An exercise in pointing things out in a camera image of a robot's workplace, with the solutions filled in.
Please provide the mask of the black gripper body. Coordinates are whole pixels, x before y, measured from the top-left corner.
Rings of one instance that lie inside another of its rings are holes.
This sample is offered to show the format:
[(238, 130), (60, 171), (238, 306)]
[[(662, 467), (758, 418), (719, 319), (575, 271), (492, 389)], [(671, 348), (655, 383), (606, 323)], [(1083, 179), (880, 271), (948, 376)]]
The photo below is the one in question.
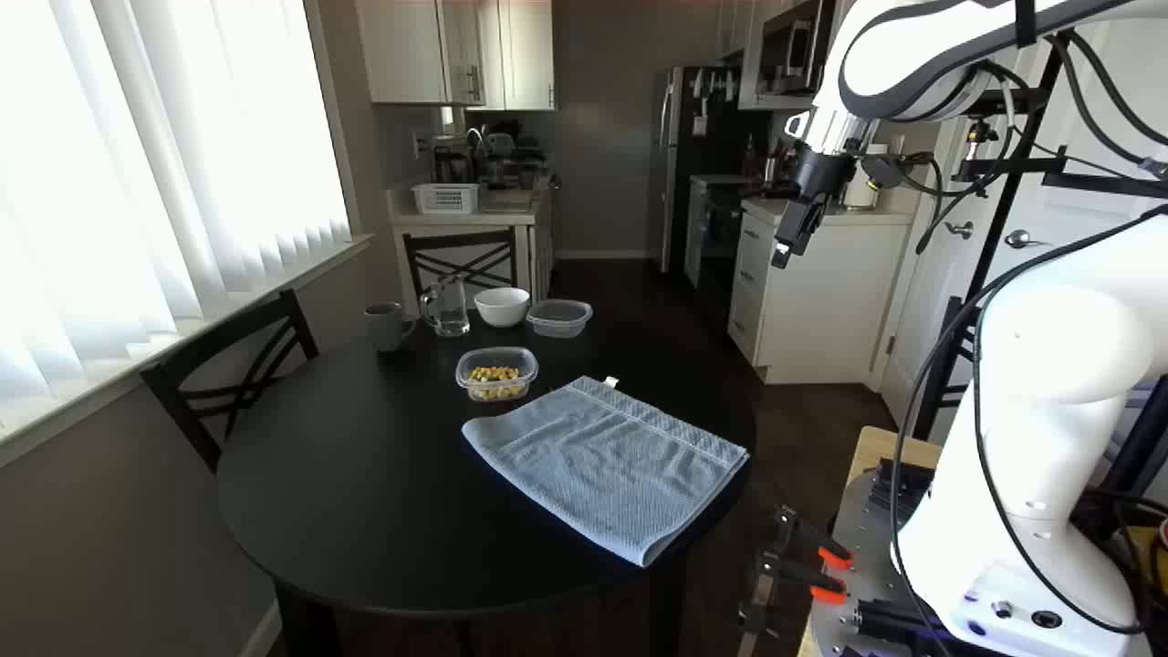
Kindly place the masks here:
[(788, 265), (806, 250), (814, 230), (820, 226), (825, 209), (844, 194), (854, 175), (850, 152), (819, 152), (805, 148), (797, 169), (797, 198), (785, 204), (775, 230), (775, 265)]

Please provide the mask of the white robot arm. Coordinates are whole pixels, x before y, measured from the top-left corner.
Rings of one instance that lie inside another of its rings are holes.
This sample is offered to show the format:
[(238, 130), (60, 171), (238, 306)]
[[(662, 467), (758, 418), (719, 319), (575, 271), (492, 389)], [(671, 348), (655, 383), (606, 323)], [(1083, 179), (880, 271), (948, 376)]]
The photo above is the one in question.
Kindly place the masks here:
[[(854, 0), (805, 142), (775, 255), (797, 259), (882, 120), (964, 106), (982, 61), (1159, 0)], [(1121, 567), (1072, 524), (1127, 393), (1168, 371), (1168, 218), (1042, 250), (974, 297), (974, 376), (890, 562), (943, 628), (1008, 657), (1155, 657)]]

